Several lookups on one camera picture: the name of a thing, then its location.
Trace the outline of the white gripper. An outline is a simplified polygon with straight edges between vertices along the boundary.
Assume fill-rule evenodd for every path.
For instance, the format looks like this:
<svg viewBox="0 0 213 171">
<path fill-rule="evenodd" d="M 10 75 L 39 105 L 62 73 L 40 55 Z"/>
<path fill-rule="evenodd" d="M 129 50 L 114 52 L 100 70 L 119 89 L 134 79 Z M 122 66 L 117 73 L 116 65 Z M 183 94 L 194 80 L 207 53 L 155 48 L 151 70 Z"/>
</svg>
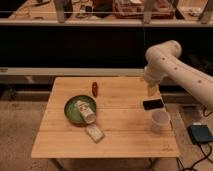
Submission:
<svg viewBox="0 0 213 171">
<path fill-rule="evenodd" d="M 149 97 L 154 96 L 157 93 L 157 91 L 158 91 L 158 86 L 157 85 L 160 83 L 160 80 L 152 78 L 149 75 L 144 75 L 144 80 L 149 85 L 147 87 L 147 94 L 148 94 L 148 96 Z"/>
</svg>

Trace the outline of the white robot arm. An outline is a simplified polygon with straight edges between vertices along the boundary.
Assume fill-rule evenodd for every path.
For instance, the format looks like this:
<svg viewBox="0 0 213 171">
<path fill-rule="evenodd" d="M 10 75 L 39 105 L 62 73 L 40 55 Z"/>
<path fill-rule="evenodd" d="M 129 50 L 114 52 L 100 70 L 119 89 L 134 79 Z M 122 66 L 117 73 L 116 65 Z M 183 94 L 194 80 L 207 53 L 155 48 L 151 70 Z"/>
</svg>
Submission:
<svg viewBox="0 0 213 171">
<path fill-rule="evenodd" d="M 213 77 L 181 62 L 181 52 L 181 45 L 174 40 L 149 47 L 145 53 L 144 80 L 155 86 L 167 75 L 213 111 Z"/>
</svg>

